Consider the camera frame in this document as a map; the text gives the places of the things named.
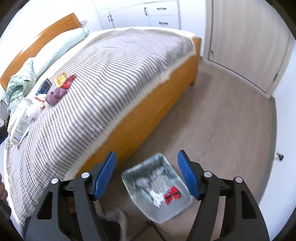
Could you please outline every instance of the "person's hand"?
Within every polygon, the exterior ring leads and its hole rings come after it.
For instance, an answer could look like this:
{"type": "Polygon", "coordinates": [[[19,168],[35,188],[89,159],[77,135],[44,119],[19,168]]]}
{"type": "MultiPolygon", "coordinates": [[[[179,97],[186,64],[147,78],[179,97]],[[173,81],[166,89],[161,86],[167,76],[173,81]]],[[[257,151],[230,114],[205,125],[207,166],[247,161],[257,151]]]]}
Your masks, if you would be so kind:
{"type": "Polygon", "coordinates": [[[5,190],[4,183],[2,182],[2,176],[0,174],[0,199],[1,200],[6,200],[8,194],[7,191],[5,190]]]}

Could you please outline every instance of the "gray and white striped blanket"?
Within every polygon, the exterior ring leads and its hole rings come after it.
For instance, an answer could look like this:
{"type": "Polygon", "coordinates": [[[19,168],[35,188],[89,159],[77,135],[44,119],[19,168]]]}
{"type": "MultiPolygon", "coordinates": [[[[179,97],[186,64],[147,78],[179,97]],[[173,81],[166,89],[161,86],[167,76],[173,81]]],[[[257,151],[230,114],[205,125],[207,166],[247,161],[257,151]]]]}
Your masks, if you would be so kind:
{"type": "Polygon", "coordinates": [[[31,124],[20,146],[8,138],[5,143],[10,196],[20,223],[53,177],[74,178],[120,120],[193,54],[190,38],[169,31],[113,30],[90,40],[57,70],[52,83],[62,71],[77,75],[68,93],[31,124]]]}

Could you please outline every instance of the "wooden bed frame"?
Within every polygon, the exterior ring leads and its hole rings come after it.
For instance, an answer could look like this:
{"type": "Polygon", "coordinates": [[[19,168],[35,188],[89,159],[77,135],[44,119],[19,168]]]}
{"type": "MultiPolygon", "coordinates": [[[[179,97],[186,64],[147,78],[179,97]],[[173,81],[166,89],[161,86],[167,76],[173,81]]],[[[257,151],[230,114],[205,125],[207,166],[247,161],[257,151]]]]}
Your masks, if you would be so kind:
{"type": "MultiPolygon", "coordinates": [[[[30,57],[34,57],[41,48],[57,35],[75,28],[80,23],[74,13],[55,22],[37,37],[33,44],[23,48],[8,66],[0,83],[4,90],[10,77],[14,75],[30,57]]],[[[106,142],[89,158],[80,173],[89,171],[95,163],[104,160],[109,151],[115,151],[117,164],[123,163],[152,132],[167,111],[177,101],[183,91],[195,83],[200,57],[201,39],[193,39],[196,55],[175,69],[169,80],[154,89],[138,106],[136,106],[114,129],[106,142]]]]}

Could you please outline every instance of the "floor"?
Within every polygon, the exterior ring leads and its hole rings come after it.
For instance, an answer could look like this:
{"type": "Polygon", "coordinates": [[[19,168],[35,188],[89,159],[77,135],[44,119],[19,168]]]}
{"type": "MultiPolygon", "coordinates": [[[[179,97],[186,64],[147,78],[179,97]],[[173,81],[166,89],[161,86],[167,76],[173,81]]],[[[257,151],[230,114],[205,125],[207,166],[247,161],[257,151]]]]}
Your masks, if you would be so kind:
{"type": "MultiPolygon", "coordinates": [[[[121,181],[122,171],[160,152],[181,176],[177,153],[184,149],[192,161],[216,176],[240,176],[259,201],[268,181],[275,147],[274,102],[217,67],[201,63],[196,84],[190,86],[130,159],[113,175],[101,199],[103,210],[124,211],[128,236],[141,230],[147,218],[133,204],[121,181]]],[[[219,237],[224,199],[212,240],[219,237]]],[[[200,202],[158,225],[166,239],[186,240],[200,202]]],[[[138,240],[161,240],[148,230],[138,240]]]]}

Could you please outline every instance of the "red wrapper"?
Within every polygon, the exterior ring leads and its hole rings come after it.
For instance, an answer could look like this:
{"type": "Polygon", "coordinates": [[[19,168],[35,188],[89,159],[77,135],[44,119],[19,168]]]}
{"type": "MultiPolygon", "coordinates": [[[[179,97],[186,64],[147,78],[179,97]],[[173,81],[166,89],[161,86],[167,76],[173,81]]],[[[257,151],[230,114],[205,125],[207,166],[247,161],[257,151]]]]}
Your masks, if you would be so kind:
{"type": "Polygon", "coordinates": [[[69,78],[67,78],[66,82],[63,83],[61,88],[65,90],[68,89],[75,78],[76,78],[76,75],[71,75],[69,78]]]}
{"type": "Polygon", "coordinates": [[[166,204],[169,204],[174,199],[181,198],[181,193],[179,190],[173,186],[165,195],[163,195],[166,204]]]}

